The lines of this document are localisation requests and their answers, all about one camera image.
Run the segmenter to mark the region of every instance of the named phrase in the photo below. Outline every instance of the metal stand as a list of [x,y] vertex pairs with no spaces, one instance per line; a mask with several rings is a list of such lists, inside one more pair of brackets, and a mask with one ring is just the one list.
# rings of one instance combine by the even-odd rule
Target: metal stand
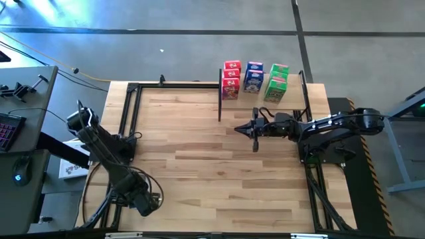
[[[405,115],[408,112],[411,112],[413,109],[419,108],[425,104],[425,87],[420,89],[419,91],[413,93],[413,96],[408,97],[408,99],[401,104],[399,107],[395,108],[393,111],[387,113],[388,116],[391,117],[401,117]],[[397,142],[397,139],[394,135],[394,132],[392,130],[392,121],[394,120],[403,120],[404,118],[396,119],[396,118],[385,118],[385,129],[386,133],[388,134],[388,138],[390,140],[390,144],[392,147],[392,150],[394,151],[394,155],[396,157],[398,168],[400,169],[400,173],[403,178],[403,183],[394,185],[392,187],[388,187],[387,191],[388,193],[395,193],[400,191],[408,191],[412,189],[421,189],[425,187],[425,180],[419,180],[419,181],[411,181],[409,174],[407,173],[406,165],[404,164],[404,159],[402,156],[402,153],[400,151],[400,146]],[[406,120],[409,119],[411,121],[422,121],[424,118],[406,118]]]

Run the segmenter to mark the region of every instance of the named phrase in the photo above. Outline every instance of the yellow black tape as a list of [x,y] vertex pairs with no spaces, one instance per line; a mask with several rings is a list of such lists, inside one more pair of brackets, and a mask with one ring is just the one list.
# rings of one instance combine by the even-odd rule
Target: yellow black tape
[[[347,99],[350,102],[351,110],[354,110],[355,109],[354,102],[350,98],[347,98]],[[378,182],[377,173],[375,172],[375,168],[373,167],[371,154],[369,153],[369,148],[367,147],[367,144],[366,144],[366,139],[363,136],[360,136],[360,139],[361,139],[361,143],[363,145],[363,150],[365,151],[367,163],[369,164],[369,169],[371,170],[371,175],[372,175],[372,178],[373,178],[373,184],[375,185],[375,189],[376,189],[377,194],[378,194],[378,199],[379,199],[379,202],[381,204],[382,212],[383,212],[385,220],[386,220],[386,225],[388,227],[388,231],[390,232],[391,236],[394,236],[395,234],[394,234],[394,229],[392,228],[390,214],[388,213],[388,210],[386,209],[384,195],[383,195],[383,192],[381,190],[381,186],[379,185],[379,182]]]

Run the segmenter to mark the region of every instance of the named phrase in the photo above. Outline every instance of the blue cereal box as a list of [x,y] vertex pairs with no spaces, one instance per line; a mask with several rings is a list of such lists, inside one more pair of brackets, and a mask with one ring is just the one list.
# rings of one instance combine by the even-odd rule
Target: blue cereal box
[[264,73],[261,70],[248,70],[244,81],[244,91],[258,94],[263,84]]
[[249,71],[249,70],[263,71],[263,64],[261,62],[248,62],[248,64],[246,64],[246,71]]

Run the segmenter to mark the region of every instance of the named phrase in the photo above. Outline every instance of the table leg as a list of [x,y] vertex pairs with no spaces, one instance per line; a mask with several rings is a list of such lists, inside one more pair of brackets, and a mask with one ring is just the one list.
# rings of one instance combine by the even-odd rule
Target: table leg
[[53,155],[68,160],[70,163],[78,165],[83,169],[88,169],[89,156],[67,146],[43,132],[40,133],[37,149],[47,149]]

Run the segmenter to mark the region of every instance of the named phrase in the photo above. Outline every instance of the black desk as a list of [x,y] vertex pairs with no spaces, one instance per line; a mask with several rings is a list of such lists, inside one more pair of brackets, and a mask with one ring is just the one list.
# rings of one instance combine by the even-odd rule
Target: black desk
[[18,187],[12,181],[12,167],[23,153],[8,153],[0,157],[0,234],[25,234],[36,222],[37,209],[43,185],[44,171],[50,153],[36,150],[32,155],[31,181]]
[[14,98],[0,98],[0,112],[7,113],[20,108],[42,108],[44,110],[19,110],[11,112],[17,116],[25,117],[25,125],[8,151],[25,152],[35,149],[48,149],[53,155],[88,169],[88,156],[66,146],[55,138],[41,132],[46,109],[52,95],[54,81],[58,73],[57,66],[38,66],[22,68],[0,69],[0,84],[5,84],[12,89],[16,82],[22,85],[32,86],[38,79],[38,75],[44,76],[49,82],[41,82],[35,89],[35,93],[28,93],[24,100],[26,103]]

